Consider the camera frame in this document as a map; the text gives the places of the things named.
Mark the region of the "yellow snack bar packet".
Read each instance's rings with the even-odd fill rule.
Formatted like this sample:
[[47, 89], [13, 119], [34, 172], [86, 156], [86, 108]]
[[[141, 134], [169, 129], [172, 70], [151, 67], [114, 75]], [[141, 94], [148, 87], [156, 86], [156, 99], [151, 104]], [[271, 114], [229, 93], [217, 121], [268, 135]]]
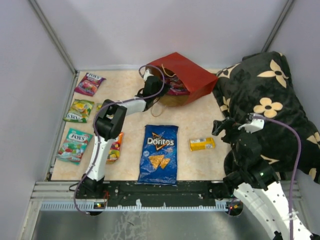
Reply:
[[212, 137], [197, 138], [189, 140], [189, 147], [191, 151], [209, 150], [216, 147], [215, 141]]

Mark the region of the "twisted paper bag handle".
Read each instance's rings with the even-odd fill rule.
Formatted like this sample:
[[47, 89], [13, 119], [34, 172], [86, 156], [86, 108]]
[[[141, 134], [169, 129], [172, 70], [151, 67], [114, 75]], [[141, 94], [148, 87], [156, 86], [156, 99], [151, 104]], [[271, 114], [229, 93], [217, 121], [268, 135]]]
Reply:
[[157, 118], [159, 116], [161, 116], [164, 111], [167, 109], [167, 106], [166, 105], [163, 105], [163, 104], [154, 104], [152, 107], [151, 107], [151, 115], [154, 117], [154, 118]]

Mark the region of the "red paper bag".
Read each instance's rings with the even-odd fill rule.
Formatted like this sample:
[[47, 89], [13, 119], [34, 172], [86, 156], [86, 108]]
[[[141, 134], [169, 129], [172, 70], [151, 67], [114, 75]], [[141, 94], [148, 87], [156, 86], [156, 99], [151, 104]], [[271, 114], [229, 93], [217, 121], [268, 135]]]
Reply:
[[178, 52], [171, 53], [148, 63], [153, 75], [163, 80], [177, 76], [186, 86], [189, 95], [168, 95], [159, 102], [167, 107], [182, 107], [210, 94], [218, 77]]

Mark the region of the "green Fox's spring tea packet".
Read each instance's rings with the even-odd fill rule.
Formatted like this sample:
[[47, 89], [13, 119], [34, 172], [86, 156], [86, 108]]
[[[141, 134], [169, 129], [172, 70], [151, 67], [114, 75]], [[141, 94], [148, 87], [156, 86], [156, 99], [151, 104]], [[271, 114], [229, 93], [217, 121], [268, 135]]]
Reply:
[[102, 105], [103, 105], [102, 103], [97, 103], [97, 104], [96, 104], [96, 112], [97, 112], [97, 113], [100, 111]]

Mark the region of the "purple snack packet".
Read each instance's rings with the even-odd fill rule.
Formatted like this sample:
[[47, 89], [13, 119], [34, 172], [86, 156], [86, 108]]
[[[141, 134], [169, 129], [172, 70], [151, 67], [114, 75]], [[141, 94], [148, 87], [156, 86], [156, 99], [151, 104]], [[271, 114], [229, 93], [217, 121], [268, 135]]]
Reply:
[[106, 78], [87, 72], [74, 91], [82, 95], [93, 97], [104, 80], [106, 80]]

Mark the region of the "blue snack packet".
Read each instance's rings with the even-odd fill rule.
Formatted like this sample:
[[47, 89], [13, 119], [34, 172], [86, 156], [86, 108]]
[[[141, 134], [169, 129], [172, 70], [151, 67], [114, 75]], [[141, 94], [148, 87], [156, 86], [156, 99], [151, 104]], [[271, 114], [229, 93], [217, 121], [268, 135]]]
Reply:
[[148, 124], [144, 130], [137, 182], [175, 186], [178, 174], [179, 127]]

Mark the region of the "orange Fox's fruits packet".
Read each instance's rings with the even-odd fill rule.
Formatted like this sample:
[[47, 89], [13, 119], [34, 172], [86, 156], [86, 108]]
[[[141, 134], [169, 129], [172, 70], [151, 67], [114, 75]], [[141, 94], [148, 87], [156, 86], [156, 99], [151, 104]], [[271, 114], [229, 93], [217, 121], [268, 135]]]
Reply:
[[124, 133], [121, 132], [111, 144], [109, 154], [106, 160], [107, 164], [113, 164], [120, 158], [123, 138], [124, 138]]

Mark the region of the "teal Fox's candy packet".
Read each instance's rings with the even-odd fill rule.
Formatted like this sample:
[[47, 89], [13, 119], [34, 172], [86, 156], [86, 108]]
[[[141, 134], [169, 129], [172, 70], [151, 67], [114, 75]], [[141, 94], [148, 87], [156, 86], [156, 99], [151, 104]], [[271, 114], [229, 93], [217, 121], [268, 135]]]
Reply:
[[92, 137], [90, 133], [69, 128], [55, 157], [58, 160], [79, 165]]

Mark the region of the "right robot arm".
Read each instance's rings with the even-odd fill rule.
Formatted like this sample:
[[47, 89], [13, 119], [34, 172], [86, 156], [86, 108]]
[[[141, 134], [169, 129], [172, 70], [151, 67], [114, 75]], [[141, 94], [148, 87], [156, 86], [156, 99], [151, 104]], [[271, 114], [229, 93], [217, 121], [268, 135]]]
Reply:
[[256, 217], [272, 240], [318, 240], [293, 211], [292, 196], [286, 196], [273, 167], [261, 157], [262, 147], [254, 135], [267, 118], [251, 113], [247, 123], [227, 117], [214, 120], [212, 135], [225, 131], [237, 169], [223, 178], [223, 192], [239, 199]]

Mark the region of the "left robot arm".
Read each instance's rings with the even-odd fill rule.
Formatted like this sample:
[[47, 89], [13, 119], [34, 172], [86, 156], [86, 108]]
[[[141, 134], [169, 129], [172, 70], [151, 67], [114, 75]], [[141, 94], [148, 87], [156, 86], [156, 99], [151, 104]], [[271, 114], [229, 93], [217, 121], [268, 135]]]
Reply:
[[133, 98], [120, 101], [107, 99], [93, 120], [94, 146], [88, 168], [76, 186], [74, 194], [85, 189], [87, 194], [97, 199], [103, 195], [102, 185], [105, 165], [114, 140], [122, 131], [126, 116], [147, 111], [156, 98], [162, 97], [170, 88], [165, 78], [145, 73], [144, 88]]

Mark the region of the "black floral blanket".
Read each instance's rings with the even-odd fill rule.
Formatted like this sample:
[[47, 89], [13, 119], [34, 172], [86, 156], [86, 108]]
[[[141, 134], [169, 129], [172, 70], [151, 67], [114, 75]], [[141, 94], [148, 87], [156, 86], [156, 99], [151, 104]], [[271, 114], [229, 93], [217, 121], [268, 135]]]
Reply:
[[[244, 124], [248, 114], [256, 113], [293, 128], [301, 140], [297, 168], [319, 183], [320, 132], [296, 96], [286, 57], [277, 51], [257, 53], [216, 76], [213, 95], [223, 116]], [[290, 130], [267, 121], [255, 135], [262, 146], [261, 157], [276, 172], [293, 170], [298, 143]]]

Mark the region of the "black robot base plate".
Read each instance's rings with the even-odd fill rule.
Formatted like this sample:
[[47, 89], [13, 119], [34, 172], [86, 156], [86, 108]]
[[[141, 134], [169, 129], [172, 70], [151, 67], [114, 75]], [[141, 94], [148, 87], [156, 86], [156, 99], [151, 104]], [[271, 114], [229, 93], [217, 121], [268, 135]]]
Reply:
[[137, 181], [104, 181], [94, 192], [80, 190], [77, 200], [102, 199], [108, 207], [213, 207], [234, 198], [232, 189], [218, 180], [182, 180], [176, 185], [139, 184]]

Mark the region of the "aluminium frame rail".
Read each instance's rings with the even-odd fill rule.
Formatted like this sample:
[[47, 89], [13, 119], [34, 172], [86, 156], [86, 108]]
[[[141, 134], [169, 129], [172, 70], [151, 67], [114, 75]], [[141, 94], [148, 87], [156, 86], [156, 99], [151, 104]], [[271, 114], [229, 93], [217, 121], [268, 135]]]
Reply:
[[177, 185], [105, 181], [96, 192], [77, 182], [36, 182], [30, 197], [43, 211], [77, 211], [97, 216], [103, 212], [226, 212], [235, 191], [222, 181], [178, 181]]

